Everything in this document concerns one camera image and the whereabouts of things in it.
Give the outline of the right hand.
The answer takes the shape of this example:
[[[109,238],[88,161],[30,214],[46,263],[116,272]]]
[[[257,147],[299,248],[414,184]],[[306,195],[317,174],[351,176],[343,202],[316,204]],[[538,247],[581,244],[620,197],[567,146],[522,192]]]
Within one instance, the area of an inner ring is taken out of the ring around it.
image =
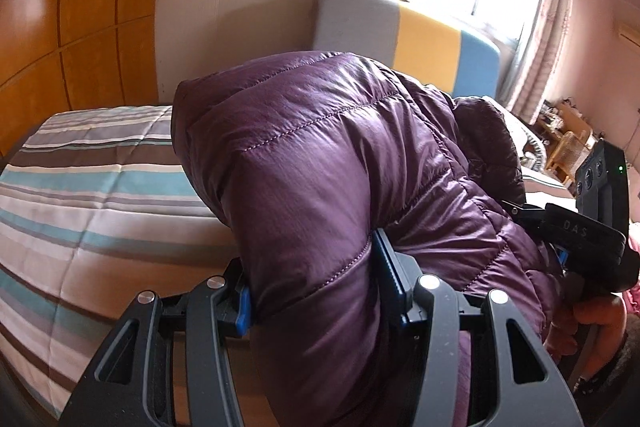
[[[620,296],[608,294],[581,303],[563,303],[554,312],[544,342],[574,390],[611,362],[625,337],[627,312]]]

